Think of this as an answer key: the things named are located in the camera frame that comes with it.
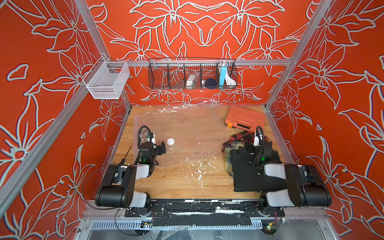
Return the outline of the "clear plastic vacuum bag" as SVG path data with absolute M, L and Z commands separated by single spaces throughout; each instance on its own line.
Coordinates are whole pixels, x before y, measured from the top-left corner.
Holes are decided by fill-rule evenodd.
M 146 181 L 166 186 L 233 186 L 224 167 L 223 143 L 235 133 L 224 121 L 228 106 L 134 107 L 131 112 L 132 138 L 147 126 L 156 142 L 166 144 L 166 154 Z

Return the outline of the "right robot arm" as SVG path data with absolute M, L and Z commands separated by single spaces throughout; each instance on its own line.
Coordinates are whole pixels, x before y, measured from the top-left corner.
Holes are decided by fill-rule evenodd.
M 287 164 L 272 160 L 273 148 L 261 126 L 254 136 L 255 157 L 251 166 L 262 183 L 271 185 L 262 191 L 258 208 L 329 207 L 331 194 L 314 165 Z

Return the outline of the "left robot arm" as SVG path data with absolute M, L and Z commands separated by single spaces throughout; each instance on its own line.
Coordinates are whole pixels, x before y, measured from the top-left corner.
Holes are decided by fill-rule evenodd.
M 155 133 L 148 126 L 141 126 L 138 130 L 138 151 L 133 165 L 126 165 L 125 159 L 122 159 L 118 164 L 107 167 L 95 197 L 96 206 L 151 210 L 150 194 L 135 191 L 135 183 L 153 174 L 159 164 L 156 158 L 166 153 L 166 145 L 165 142 L 157 145 Z

